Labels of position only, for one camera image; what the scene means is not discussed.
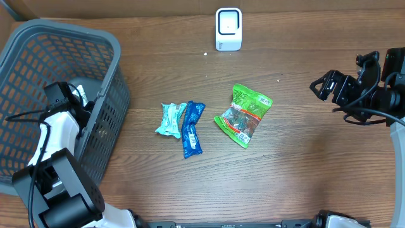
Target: wooden table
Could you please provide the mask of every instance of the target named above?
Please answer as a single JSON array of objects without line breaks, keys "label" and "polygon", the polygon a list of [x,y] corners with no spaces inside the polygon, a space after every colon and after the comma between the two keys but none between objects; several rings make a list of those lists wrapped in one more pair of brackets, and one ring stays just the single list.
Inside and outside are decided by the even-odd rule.
[{"label": "wooden table", "polygon": [[[215,50],[214,16],[65,21],[111,32],[122,46],[131,103],[100,187],[104,199],[146,220],[269,222],[328,209],[389,226],[389,128],[344,123],[309,84],[331,69],[355,75],[358,53],[402,47],[404,20],[404,10],[245,14],[237,52]],[[235,83],[274,100],[248,149],[213,121]],[[189,100],[206,104],[197,124],[204,153],[185,160],[181,141],[154,130],[161,103]],[[0,226],[27,226],[19,198],[0,202]]]}]

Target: candy wrapper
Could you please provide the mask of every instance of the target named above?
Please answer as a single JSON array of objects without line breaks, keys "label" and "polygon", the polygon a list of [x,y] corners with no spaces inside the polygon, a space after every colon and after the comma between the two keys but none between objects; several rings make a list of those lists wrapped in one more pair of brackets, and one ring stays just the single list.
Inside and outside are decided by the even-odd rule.
[{"label": "candy wrapper", "polygon": [[246,149],[254,130],[272,104],[273,100],[267,96],[235,84],[230,107],[214,120],[231,139]]},{"label": "candy wrapper", "polygon": [[164,136],[174,136],[180,139],[180,132],[178,131],[178,122],[183,114],[186,103],[177,104],[162,104],[163,117],[162,123],[155,132]]},{"label": "candy wrapper", "polygon": [[203,114],[204,108],[205,104],[203,103],[189,101],[187,104],[182,126],[184,158],[203,153],[197,137],[196,124]]}]

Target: basket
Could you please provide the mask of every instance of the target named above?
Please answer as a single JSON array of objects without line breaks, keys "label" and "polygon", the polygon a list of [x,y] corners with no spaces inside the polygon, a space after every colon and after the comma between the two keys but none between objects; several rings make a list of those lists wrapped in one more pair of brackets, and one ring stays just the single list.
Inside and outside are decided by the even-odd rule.
[{"label": "basket", "polygon": [[45,108],[44,87],[57,81],[82,85],[88,100],[96,101],[75,158],[101,182],[130,101],[120,56],[116,38],[100,30],[31,20],[12,33],[0,56],[0,193],[16,195],[11,178],[27,166],[41,134],[37,124],[4,119]]}]

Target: small white box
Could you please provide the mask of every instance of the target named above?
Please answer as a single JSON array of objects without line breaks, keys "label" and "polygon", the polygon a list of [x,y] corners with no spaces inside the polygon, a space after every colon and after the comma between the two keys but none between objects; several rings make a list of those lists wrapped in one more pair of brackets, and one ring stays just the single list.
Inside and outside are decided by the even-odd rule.
[{"label": "small white box", "polygon": [[215,14],[215,47],[219,51],[238,51],[242,46],[242,12],[220,8]]}]

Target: blue candy wrapper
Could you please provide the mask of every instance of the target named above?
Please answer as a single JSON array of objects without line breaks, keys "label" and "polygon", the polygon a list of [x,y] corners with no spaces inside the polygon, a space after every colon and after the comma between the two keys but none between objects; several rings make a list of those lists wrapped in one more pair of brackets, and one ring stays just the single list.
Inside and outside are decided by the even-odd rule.
[{"label": "blue candy wrapper", "polygon": [[203,114],[204,108],[205,104],[203,103],[189,101],[187,104],[182,126],[184,158],[203,153],[197,137],[196,124]]}]

